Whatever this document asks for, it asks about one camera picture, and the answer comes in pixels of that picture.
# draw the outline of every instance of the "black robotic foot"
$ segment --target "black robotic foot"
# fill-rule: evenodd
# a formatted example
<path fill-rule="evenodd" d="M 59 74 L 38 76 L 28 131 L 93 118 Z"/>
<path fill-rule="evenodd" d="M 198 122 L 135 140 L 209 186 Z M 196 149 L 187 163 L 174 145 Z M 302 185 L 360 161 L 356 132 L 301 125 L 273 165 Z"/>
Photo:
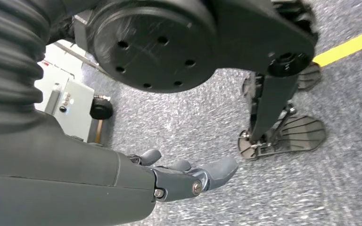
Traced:
<path fill-rule="evenodd" d="M 321 68 L 318 63 L 310 65 L 299 74 L 298 90 L 310 90 L 321 81 Z"/>
<path fill-rule="evenodd" d="M 109 119 L 113 115 L 113 105 L 104 98 L 94 97 L 90 115 L 96 120 Z"/>
<path fill-rule="evenodd" d="M 326 139 L 324 124 L 310 116 L 292 116 L 282 128 L 277 139 L 268 143 L 266 137 L 255 144 L 250 143 L 248 131 L 243 131 L 238 148 L 244 159 L 254 160 L 261 156 L 286 152 L 313 151 Z"/>

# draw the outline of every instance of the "wheel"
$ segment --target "wheel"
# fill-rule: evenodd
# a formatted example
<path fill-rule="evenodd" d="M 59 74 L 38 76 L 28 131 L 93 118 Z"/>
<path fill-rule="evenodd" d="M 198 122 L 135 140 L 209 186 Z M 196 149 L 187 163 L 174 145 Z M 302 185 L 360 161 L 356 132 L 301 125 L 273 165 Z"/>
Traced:
<path fill-rule="evenodd" d="M 113 105 L 106 99 L 94 97 L 90 115 L 96 120 L 109 119 L 113 115 Z"/>

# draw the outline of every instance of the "yellow floor line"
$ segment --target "yellow floor line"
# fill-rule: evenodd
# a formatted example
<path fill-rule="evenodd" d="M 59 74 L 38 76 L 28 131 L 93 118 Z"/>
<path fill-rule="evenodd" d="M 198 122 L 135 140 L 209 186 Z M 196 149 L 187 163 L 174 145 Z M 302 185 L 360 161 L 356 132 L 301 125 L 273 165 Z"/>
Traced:
<path fill-rule="evenodd" d="M 324 67 L 360 50 L 362 50 L 362 35 L 316 56 L 313 61 Z"/>

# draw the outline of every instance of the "screw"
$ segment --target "screw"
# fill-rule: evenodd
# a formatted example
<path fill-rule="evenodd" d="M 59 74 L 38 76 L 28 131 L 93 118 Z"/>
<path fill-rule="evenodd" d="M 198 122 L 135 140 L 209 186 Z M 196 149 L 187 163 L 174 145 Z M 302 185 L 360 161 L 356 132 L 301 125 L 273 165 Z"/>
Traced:
<path fill-rule="evenodd" d="M 200 193 L 202 193 L 202 182 L 195 181 L 192 185 L 192 193 L 195 196 L 198 196 Z"/>
<path fill-rule="evenodd" d="M 67 108 L 63 107 L 63 106 L 60 106 L 59 107 L 59 111 L 65 113 L 67 111 Z"/>
<path fill-rule="evenodd" d="M 163 198 L 165 192 L 162 189 L 155 189 L 155 197 L 160 199 Z"/>
<path fill-rule="evenodd" d="M 294 108 L 294 107 L 291 107 L 290 110 L 289 110 L 290 114 L 293 115 L 293 114 L 296 114 L 297 113 L 297 109 Z"/>

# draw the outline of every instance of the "gray robotic forearm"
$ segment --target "gray robotic forearm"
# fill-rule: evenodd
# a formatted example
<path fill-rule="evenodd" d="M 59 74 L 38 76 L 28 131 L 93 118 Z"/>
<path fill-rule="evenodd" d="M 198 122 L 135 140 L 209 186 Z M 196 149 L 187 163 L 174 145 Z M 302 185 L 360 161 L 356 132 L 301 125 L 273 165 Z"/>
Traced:
<path fill-rule="evenodd" d="M 251 119 L 256 139 L 293 94 L 317 41 L 305 23 L 310 17 L 280 2 L 299 1 L 0 0 L 0 226 L 132 222 L 156 201 L 196 197 L 237 170 L 232 159 L 199 169 L 187 162 L 150 167 L 157 157 L 125 156 L 66 136 L 33 107 L 42 99 L 33 84 L 42 78 L 37 62 L 51 27 L 74 16 L 77 44 L 113 78 L 146 91 L 191 89 L 217 68 L 260 73 L 264 88 L 256 87 Z"/>

